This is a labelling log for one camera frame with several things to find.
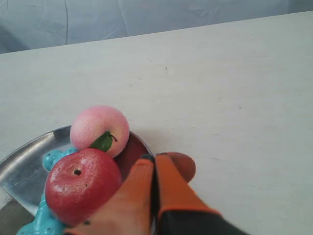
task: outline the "red fruit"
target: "red fruit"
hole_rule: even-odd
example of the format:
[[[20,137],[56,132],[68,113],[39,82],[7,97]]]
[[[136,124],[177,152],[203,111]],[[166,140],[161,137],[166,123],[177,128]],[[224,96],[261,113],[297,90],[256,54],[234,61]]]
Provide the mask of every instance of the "red fruit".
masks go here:
[[[121,172],[110,155],[87,148],[54,165],[45,183],[45,198],[60,221],[76,226],[108,201],[121,184]]]

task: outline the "green leaf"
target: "green leaf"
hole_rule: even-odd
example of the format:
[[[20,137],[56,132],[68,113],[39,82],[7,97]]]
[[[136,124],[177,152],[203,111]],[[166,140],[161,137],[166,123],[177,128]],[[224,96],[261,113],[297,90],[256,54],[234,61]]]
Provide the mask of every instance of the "green leaf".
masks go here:
[[[106,131],[98,139],[96,139],[91,145],[90,148],[96,148],[107,152],[112,146],[113,140],[112,135],[109,131]]]

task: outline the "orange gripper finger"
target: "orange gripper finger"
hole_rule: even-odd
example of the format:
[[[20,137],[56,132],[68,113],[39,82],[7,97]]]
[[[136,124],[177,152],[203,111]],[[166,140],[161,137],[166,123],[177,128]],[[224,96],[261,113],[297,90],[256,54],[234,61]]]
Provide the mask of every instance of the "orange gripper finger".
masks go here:
[[[65,235],[149,235],[151,230],[151,185],[154,163],[139,159],[115,195],[88,221]]]
[[[156,155],[160,211],[158,219],[167,211],[196,211],[219,214],[208,207],[188,186],[167,153]]]

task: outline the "peach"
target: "peach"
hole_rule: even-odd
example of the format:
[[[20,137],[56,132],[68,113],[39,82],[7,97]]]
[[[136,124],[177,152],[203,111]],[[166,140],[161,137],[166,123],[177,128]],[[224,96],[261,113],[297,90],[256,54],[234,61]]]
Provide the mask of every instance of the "peach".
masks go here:
[[[97,148],[112,158],[125,148],[129,125],[118,109],[108,105],[92,106],[78,115],[70,130],[70,141],[78,149]]]

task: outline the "apple stem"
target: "apple stem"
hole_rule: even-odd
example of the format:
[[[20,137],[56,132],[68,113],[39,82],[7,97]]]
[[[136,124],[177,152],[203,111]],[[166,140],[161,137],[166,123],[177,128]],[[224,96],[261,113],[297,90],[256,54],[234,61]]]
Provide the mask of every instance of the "apple stem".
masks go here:
[[[117,142],[117,138],[115,138],[114,135],[111,135],[111,134],[110,134],[110,136],[114,139],[115,142]]]

